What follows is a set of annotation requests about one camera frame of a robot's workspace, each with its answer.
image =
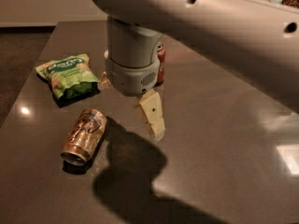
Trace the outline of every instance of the red can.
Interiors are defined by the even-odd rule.
[[[160,44],[158,46],[157,55],[160,61],[160,66],[159,66],[157,83],[155,86],[161,86],[164,82],[164,72],[165,72],[164,69],[165,69],[165,56],[166,56],[166,52],[163,44]]]

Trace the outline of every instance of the snack bag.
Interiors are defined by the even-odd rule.
[[[36,71],[49,82],[58,100],[71,99],[97,89],[99,80],[89,68],[88,62],[89,57],[81,54],[41,64]]]

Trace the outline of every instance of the green chip bag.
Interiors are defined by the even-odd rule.
[[[89,57],[81,54],[41,64],[36,71],[49,82],[58,100],[71,99],[97,89],[99,80],[89,68],[88,62]]]

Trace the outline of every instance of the floor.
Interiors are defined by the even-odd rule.
[[[53,27],[0,29],[0,127],[53,29]]]

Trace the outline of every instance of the white wall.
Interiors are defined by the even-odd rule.
[[[58,21],[105,18],[92,0],[0,0],[0,27],[56,25]]]

